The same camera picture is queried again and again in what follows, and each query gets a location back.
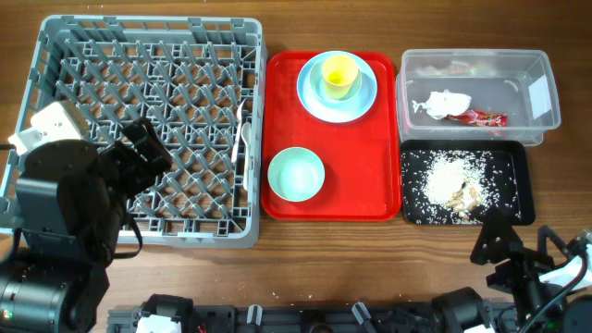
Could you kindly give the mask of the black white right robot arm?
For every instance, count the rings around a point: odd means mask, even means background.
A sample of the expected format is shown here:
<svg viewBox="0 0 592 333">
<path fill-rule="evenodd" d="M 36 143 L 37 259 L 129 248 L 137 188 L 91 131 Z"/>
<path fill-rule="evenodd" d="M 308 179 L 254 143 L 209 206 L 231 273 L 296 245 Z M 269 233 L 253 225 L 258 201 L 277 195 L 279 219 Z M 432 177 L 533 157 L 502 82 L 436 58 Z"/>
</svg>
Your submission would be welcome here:
<svg viewBox="0 0 592 333">
<path fill-rule="evenodd" d="M 591 299 L 568 302 L 569 295 L 591 285 L 591 230 L 565 242 L 550 227 L 537 231 L 537 247 L 524 246 L 512 225 L 517 220 L 500 210 L 480 217 L 482 229 L 470 261 L 493 264 L 487 286 L 510 294 L 519 332 L 585 332 L 591 323 L 586 311 Z M 467 287 L 442 294 L 431 302 L 429 317 L 436 332 L 505 332 L 506 312 L 490 314 L 482 298 Z"/>
</svg>

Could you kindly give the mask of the red snack wrapper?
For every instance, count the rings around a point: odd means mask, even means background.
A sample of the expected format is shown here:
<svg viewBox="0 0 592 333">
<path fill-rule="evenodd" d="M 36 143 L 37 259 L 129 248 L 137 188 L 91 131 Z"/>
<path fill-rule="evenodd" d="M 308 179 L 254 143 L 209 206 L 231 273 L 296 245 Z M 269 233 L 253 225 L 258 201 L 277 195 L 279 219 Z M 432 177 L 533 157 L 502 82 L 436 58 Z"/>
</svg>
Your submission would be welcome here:
<svg viewBox="0 0 592 333">
<path fill-rule="evenodd" d="M 488 113 L 479 109 L 468 109 L 457 116 L 448 115 L 446 119 L 476 127 L 506 127 L 508 123 L 506 114 Z"/>
</svg>

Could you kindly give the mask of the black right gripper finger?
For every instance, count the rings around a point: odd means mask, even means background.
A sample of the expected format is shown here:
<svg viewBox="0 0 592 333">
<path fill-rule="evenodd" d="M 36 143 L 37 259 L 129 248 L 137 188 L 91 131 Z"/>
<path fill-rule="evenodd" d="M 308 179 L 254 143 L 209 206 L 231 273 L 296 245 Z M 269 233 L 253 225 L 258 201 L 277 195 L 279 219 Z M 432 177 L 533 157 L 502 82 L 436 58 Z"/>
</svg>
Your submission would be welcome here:
<svg viewBox="0 0 592 333">
<path fill-rule="evenodd" d="M 524 250 L 524 244 L 512 227 L 514 217 L 494 210 L 484 217 L 482 229 L 470 261 L 476 265 L 497 264 Z"/>
<path fill-rule="evenodd" d="M 555 264 L 548 254 L 547 242 L 550 241 L 565 257 L 565 261 L 560 264 Z M 537 248 L 538 252 L 536 268 L 562 268 L 566 266 L 572 259 L 574 259 L 575 241 L 570 240 L 566 243 L 551 227 L 545 225 L 537 231 Z"/>
</svg>

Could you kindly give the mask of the rice and food scraps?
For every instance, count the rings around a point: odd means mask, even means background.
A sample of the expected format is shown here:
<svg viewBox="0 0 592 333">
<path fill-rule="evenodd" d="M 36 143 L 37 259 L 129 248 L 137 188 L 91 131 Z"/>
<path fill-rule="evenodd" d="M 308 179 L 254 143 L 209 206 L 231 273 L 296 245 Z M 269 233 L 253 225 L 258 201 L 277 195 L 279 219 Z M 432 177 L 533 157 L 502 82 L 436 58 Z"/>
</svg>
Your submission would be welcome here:
<svg viewBox="0 0 592 333">
<path fill-rule="evenodd" d="M 401 154 L 404 218 L 417 225 L 480 225 L 494 210 L 522 220 L 512 157 L 502 151 Z"/>
</svg>

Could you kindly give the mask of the white plastic spoon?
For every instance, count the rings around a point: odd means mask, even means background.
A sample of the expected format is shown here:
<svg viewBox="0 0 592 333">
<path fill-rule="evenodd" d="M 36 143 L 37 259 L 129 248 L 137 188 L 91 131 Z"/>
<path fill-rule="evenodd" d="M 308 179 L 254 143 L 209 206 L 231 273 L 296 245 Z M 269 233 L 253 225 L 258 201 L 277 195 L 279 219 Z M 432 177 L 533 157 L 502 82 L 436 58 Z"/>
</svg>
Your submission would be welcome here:
<svg viewBox="0 0 592 333">
<path fill-rule="evenodd" d="M 252 125 L 250 122 L 245 122 L 241 128 L 241 139 L 244 144 L 244 163 L 243 163 L 243 182 L 242 187 L 248 190 L 249 186 L 249 172 L 250 172 L 250 152 L 251 152 L 251 131 Z"/>
</svg>

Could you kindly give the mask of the white napkin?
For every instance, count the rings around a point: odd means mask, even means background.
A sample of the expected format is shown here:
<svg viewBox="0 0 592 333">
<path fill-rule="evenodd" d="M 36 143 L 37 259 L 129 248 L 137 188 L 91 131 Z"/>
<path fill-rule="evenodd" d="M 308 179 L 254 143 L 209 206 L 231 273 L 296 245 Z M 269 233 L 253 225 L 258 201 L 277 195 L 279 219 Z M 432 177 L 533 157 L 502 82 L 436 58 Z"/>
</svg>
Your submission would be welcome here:
<svg viewBox="0 0 592 333">
<path fill-rule="evenodd" d="M 414 113 L 425 111 L 433 119 L 439 120 L 448 116 L 459 116 L 469 109 L 472 97 L 468 94 L 450 92 L 431 92 L 429 98 L 422 103 L 412 101 Z"/>
</svg>

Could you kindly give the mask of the mint green bowl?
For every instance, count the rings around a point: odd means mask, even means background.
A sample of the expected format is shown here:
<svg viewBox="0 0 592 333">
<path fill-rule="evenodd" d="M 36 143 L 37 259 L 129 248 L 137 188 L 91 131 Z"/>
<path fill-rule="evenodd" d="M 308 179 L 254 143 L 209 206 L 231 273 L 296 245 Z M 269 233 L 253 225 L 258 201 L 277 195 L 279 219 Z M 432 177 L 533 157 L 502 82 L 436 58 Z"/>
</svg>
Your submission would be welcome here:
<svg viewBox="0 0 592 333">
<path fill-rule="evenodd" d="M 290 147 L 277 153 L 267 170 L 272 192 L 279 198 L 301 203 L 316 196 L 324 185 L 325 166 L 320 157 L 304 147 Z"/>
</svg>

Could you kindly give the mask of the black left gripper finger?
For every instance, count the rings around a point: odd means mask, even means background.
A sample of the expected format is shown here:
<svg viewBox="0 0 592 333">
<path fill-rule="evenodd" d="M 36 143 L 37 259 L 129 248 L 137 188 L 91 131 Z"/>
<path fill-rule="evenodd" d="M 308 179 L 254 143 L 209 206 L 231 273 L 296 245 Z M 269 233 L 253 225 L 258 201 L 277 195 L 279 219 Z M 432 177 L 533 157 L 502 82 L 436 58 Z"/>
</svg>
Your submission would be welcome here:
<svg viewBox="0 0 592 333">
<path fill-rule="evenodd" d="M 172 167 L 172 158 L 160 141 L 149 119 L 141 117 L 122 129 L 123 135 L 132 142 L 138 154 L 147 164 L 151 175 L 160 175 Z"/>
<path fill-rule="evenodd" d="M 109 179 L 118 184 L 139 185 L 148 177 L 147 161 L 134 149 L 115 142 L 99 153 L 100 165 Z"/>
</svg>

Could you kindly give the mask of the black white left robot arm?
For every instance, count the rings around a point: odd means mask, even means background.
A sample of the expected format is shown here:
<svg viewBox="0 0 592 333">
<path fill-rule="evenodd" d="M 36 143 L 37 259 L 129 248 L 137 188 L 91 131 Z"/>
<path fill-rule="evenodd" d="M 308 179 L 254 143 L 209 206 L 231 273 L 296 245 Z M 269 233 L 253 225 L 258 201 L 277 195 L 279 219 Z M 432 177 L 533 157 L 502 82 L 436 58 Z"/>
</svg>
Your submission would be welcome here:
<svg viewBox="0 0 592 333">
<path fill-rule="evenodd" d="M 1 262 L 4 332 L 87 332 L 109 287 L 106 269 L 122 226 L 139 228 L 128 199 L 154 185 L 172 158 L 145 118 L 103 151 L 85 140 L 46 143 L 16 184 L 23 222 Z"/>
</svg>

